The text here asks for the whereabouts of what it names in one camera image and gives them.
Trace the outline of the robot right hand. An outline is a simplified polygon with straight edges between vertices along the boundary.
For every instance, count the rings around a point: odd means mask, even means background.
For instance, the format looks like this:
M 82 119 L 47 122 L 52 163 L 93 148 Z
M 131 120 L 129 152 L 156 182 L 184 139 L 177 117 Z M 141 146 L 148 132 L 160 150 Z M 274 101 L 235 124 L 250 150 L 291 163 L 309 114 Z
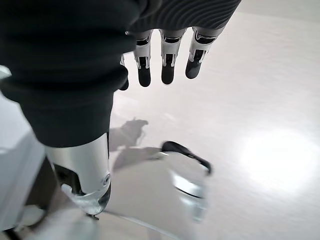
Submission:
M 161 80 L 174 79 L 187 28 L 185 74 L 195 78 L 237 0 L 3 0 L 0 63 L 11 75 L 2 94 L 19 103 L 45 146 L 62 190 L 85 213 L 100 214 L 111 193 L 109 127 L 114 93 L 129 86 L 123 56 L 151 82 L 153 30 L 161 35 Z

